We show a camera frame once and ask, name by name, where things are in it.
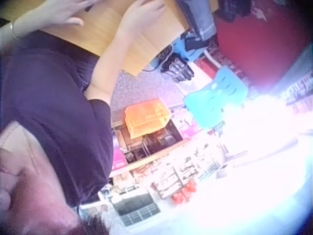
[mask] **orange container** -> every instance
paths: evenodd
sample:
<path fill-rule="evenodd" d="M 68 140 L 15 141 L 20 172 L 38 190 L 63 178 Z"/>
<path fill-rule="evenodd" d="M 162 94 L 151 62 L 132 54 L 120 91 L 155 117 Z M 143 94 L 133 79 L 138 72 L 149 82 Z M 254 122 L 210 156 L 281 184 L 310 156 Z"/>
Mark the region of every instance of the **orange container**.
<path fill-rule="evenodd" d="M 125 109 L 125 123 L 131 139 L 164 128 L 171 119 L 171 112 L 160 99 L 153 99 Z"/>

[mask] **bracelet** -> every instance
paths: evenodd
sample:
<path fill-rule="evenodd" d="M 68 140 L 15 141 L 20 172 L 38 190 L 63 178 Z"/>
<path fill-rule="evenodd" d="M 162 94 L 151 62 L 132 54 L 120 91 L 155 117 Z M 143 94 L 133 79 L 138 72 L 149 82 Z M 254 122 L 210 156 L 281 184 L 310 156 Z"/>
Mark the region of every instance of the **bracelet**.
<path fill-rule="evenodd" d="M 18 37 L 16 36 L 16 34 L 14 33 L 14 23 L 15 23 L 15 21 L 12 21 L 12 22 L 10 23 L 10 29 L 11 29 L 13 38 L 17 40 L 17 39 L 19 39 L 19 38 L 18 38 Z"/>

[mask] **clothing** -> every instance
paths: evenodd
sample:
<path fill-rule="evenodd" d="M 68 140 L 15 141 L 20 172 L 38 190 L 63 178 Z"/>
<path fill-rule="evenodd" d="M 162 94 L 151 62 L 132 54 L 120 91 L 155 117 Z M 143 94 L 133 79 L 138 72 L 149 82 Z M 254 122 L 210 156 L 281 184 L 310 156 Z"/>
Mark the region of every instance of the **clothing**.
<path fill-rule="evenodd" d="M 36 137 L 73 207 L 96 195 L 112 169 L 110 107 L 82 93 L 97 59 L 36 32 L 2 61 L 1 130 L 14 120 Z"/>

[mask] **floor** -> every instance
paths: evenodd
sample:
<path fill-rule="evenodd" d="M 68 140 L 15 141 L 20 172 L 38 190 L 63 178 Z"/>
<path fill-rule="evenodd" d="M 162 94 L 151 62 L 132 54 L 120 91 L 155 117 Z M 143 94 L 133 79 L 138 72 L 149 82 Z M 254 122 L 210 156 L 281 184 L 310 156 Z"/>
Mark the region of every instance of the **floor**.
<path fill-rule="evenodd" d="M 202 184 L 191 202 L 136 235 L 296 234 L 313 208 L 312 146 L 302 136 L 270 160 Z"/>

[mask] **hand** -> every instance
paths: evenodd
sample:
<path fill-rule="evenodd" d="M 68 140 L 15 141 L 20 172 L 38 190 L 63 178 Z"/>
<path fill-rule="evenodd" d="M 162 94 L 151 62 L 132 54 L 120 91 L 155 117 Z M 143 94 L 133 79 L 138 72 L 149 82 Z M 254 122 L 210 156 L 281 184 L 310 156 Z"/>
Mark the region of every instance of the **hand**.
<path fill-rule="evenodd" d="M 36 20 L 42 27 L 56 24 L 84 25 L 84 21 L 73 15 L 99 0 L 46 0 L 42 5 L 33 10 Z"/>
<path fill-rule="evenodd" d="M 158 20 L 165 6 L 164 0 L 135 0 L 125 12 L 117 34 L 133 39 Z"/>

